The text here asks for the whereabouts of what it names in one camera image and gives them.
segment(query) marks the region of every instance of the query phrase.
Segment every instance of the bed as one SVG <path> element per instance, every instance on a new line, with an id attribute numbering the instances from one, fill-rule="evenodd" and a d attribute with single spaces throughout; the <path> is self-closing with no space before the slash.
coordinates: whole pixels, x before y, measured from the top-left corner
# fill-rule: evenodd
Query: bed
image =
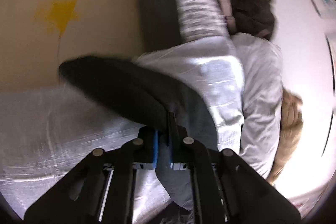
<path id="1" fill-rule="evenodd" d="M 249 34 L 208 37 L 143 55 L 135 63 L 194 88 L 216 125 L 217 148 L 233 149 L 266 178 L 279 140 L 281 52 Z M 0 104 L 0 192 L 20 217 L 94 148 L 119 148 L 142 126 L 68 84 L 2 93 Z M 133 222 L 146 223 L 170 202 L 155 172 L 142 172 Z"/>

